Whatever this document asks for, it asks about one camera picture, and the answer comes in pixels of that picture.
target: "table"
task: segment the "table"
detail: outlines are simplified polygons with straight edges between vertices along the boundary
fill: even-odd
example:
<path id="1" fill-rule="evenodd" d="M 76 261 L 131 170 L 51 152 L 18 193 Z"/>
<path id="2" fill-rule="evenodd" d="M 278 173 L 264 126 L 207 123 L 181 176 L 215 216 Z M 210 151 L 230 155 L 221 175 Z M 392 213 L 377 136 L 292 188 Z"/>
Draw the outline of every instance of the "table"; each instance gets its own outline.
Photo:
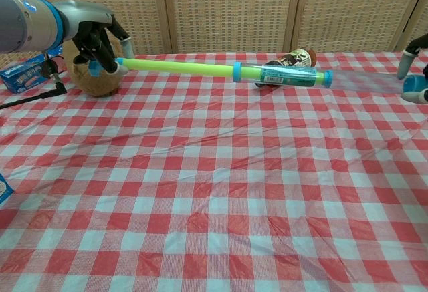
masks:
<path id="1" fill-rule="evenodd" d="M 398 60 L 318 65 L 394 72 Z M 0 206 L 0 290 L 428 289 L 428 106 L 144 72 L 96 99 L 64 81 L 64 96 L 0 112 L 15 189 Z M 0 98 L 17 97 L 2 86 Z"/>

